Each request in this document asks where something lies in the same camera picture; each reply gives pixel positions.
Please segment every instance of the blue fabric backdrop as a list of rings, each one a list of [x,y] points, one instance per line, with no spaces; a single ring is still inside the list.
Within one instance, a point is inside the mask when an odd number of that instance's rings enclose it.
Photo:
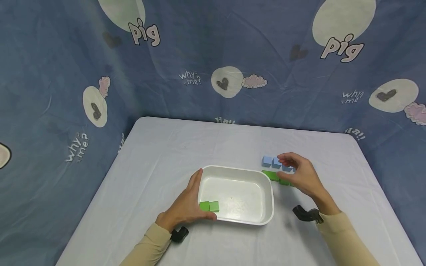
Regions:
[[[58,260],[148,115],[351,134],[425,262],[425,7],[1,0],[0,264]]]

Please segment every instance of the blue block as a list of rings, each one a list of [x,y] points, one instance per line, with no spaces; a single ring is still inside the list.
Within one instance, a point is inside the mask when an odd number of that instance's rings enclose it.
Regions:
[[[281,165],[282,164],[278,161],[277,157],[275,157],[274,159],[272,159],[272,168],[280,169]]]
[[[262,166],[263,167],[270,167],[272,164],[272,158],[268,156],[263,156],[262,158]]]
[[[293,168],[292,167],[285,167],[285,166],[282,166],[282,170],[284,171],[284,172],[291,172],[291,170],[293,170]]]

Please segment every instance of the hand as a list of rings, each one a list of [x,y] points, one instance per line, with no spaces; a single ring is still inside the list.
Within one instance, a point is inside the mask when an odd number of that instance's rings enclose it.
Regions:
[[[203,169],[199,169],[191,176],[188,186],[176,198],[170,208],[158,215],[155,221],[157,225],[171,233],[179,223],[192,223],[200,219],[217,219],[215,213],[202,211],[198,204],[198,190],[202,174]]]
[[[310,160],[294,152],[283,153],[277,157],[284,166],[292,166],[297,170],[294,174],[278,172],[277,176],[280,179],[290,182],[295,188],[311,197],[321,213],[335,215],[341,212],[322,185]]]

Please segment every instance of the white table surface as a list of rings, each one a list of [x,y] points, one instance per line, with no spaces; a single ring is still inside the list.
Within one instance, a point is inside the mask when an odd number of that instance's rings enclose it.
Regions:
[[[198,168],[262,170],[263,155],[283,152],[312,161],[381,265],[422,265],[351,136],[154,117],[134,125],[57,265],[118,265]],[[159,265],[335,265],[315,224],[299,221],[292,212],[299,204],[314,208],[312,200],[295,188],[272,186],[270,223],[188,225],[188,237],[171,243]]]

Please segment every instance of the cube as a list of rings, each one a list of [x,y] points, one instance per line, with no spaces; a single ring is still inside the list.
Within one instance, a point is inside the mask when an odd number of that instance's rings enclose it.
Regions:
[[[266,171],[266,170],[262,170],[262,173],[264,173],[267,177],[269,177],[269,179],[271,181],[279,181],[278,176],[276,175],[276,172],[271,172],[271,171]]]
[[[263,156],[262,158],[262,166],[263,167],[270,167],[272,164],[272,158],[268,156]]]
[[[283,179],[280,179],[280,180],[279,180],[279,183],[280,183],[281,185],[284,185],[284,186],[292,186],[290,182],[285,181],[285,180],[283,180]]]
[[[200,202],[200,209],[205,212],[210,211],[210,203],[208,201]]]
[[[291,172],[291,170],[293,170],[293,168],[292,167],[286,167],[286,166],[282,166],[282,170],[284,171],[284,172]]]
[[[272,168],[280,169],[281,165],[282,164],[278,161],[277,157],[274,157],[274,159],[272,159]]]
[[[218,212],[219,211],[219,202],[218,201],[210,202],[210,211],[211,212]]]

